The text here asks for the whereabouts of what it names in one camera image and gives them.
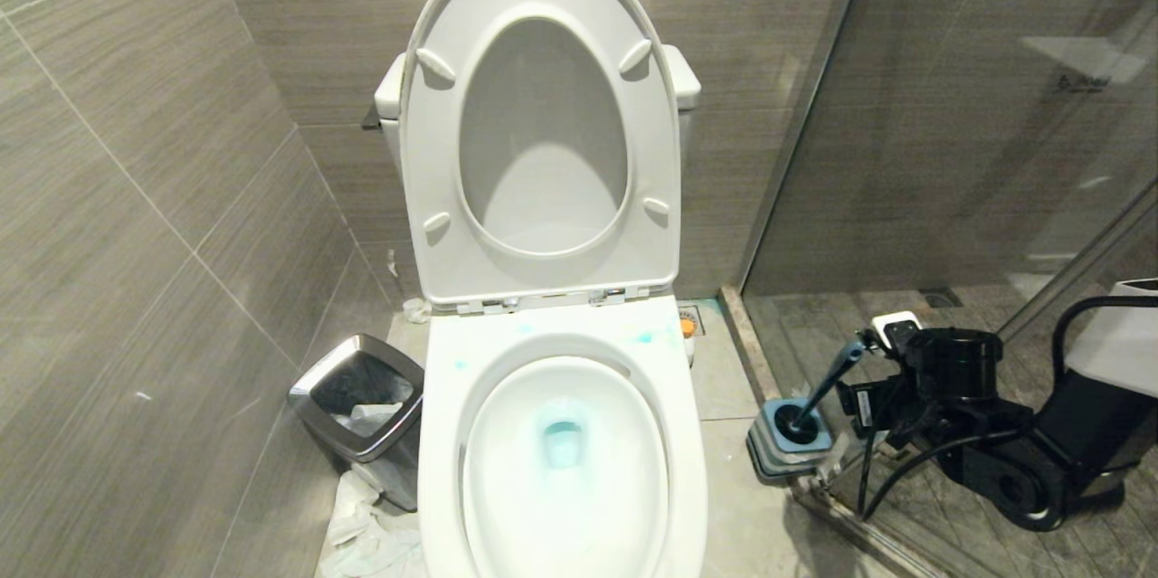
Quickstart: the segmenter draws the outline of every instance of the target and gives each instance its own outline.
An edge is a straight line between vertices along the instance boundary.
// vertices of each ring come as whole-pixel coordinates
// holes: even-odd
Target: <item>floor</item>
[[[914,310],[925,327],[962,327],[996,331],[1025,298],[1011,286],[954,288],[962,306],[931,309],[914,291],[745,297],[765,356],[782,389],[806,390],[831,364],[833,356],[873,315]],[[998,366],[998,392],[1034,407],[1049,394],[1048,329],[1028,331],[1006,346]],[[893,374],[891,361],[870,357],[851,382]],[[836,400],[822,411],[830,425],[846,423]],[[887,463],[874,463],[874,485]],[[853,504],[855,473],[837,481],[834,492]],[[874,517],[874,524],[921,549],[954,576],[1112,578],[1158,576],[1158,454],[1127,481],[1127,503],[1117,512],[1075,522],[1048,534],[1009,524],[988,500],[923,467],[901,481]]]
[[[708,466],[709,529],[703,578],[891,577],[792,500],[785,489],[760,484],[753,474],[745,436],[756,412],[740,356],[719,306],[695,301],[704,336],[696,338],[691,368]],[[428,325],[400,314],[388,343],[419,363],[426,357]],[[417,515],[401,514],[395,527],[417,528]],[[331,549],[323,549],[323,558]]]

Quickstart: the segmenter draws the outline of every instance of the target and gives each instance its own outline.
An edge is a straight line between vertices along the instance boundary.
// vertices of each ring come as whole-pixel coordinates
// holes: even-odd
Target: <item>toilet tank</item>
[[[680,160],[681,166],[687,164],[688,146],[691,144],[692,115],[699,104],[699,80],[691,71],[690,64],[680,53],[680,50],[666,43],[664,56],[667,59],[667,67],[672,74],[672,86],[675,90],[675,107],[680,116]],[[390,69],[386,72],[382,82],[374,93],[374,107],[378,111],[379,120],[382,125],[382,133],[386,136],[386,144],[390,149],[390,159],[394,160],[394,168],[402,177],[402,141],[398,129],[398,115],[402,103],[402,69],[405,67],[405,53],[397,54]]]

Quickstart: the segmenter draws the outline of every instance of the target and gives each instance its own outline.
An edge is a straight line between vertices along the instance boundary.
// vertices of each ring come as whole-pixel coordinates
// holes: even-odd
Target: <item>toilet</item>
[[[637,0],[428,0],[375,93],[423,293],[431,578],[692,578],[672,281],[699,83]]]

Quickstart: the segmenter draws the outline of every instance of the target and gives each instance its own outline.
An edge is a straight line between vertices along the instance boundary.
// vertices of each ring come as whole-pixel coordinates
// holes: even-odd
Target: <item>shower wall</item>
[[[358,127],[426,0],[236,0],[354,236],[397,297],[417,295],[405,202],[378,133]],[[703,83],[683,175],[681,297],[735,283],[834,0],[640,0]],[[400,279],[393,279],[390,268]]]
[[[1158,167],[1155,3],[852,1],[748,287],[1056,272]]]
[[[0,0],[0,215],[2,572],[309,575],[285,392],[391,307],[232,0]]]

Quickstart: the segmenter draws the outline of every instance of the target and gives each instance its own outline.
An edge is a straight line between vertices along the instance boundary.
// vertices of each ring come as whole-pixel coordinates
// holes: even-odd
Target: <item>stainless steel trash can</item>
[[[382,497],[417,512],[423,368],[409,356],[352,336],[306,371],[286,400]]]

